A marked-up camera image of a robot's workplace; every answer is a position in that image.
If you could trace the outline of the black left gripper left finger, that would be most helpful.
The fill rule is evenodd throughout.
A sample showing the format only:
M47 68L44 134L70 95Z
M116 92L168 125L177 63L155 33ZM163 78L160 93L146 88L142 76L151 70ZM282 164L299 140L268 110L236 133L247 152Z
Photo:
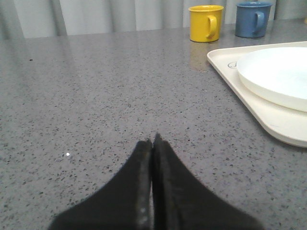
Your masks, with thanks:
M100 190L59 214L51 230L148 230L151 141L139 141L122 168Z

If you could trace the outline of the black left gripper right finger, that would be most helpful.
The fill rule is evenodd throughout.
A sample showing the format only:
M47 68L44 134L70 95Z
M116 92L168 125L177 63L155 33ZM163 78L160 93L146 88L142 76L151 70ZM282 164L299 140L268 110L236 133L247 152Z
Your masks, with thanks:
M207 189L156 134L152 160L157 230L260 230L261 223Z

